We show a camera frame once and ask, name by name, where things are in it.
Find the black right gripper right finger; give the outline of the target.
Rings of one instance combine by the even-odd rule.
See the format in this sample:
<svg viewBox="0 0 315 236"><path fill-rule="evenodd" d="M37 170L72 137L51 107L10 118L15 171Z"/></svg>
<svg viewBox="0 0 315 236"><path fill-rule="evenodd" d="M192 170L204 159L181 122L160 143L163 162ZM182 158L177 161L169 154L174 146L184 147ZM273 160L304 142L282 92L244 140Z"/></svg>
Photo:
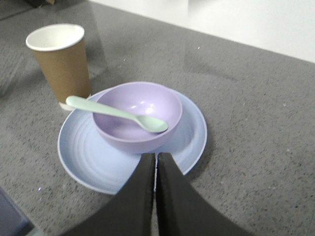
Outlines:
<svg viewBox="0 0 315 236"><path fill-rule="evenodd" d="M156 201L161 236L251 235L197 193L170 153L158 154Z"/></svg>

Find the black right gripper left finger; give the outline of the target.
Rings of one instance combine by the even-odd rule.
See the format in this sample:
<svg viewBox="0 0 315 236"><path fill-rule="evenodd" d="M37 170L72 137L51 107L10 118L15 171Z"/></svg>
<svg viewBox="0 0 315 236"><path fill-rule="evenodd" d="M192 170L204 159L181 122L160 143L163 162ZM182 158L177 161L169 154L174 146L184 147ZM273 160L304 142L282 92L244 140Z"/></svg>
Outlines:
<svg viewBox="0 0 315 236"><path fill-rule="evenodd" d="M120 191L98 212L63 236L149 236L153 211L156 157L141 155Z"/></svg>

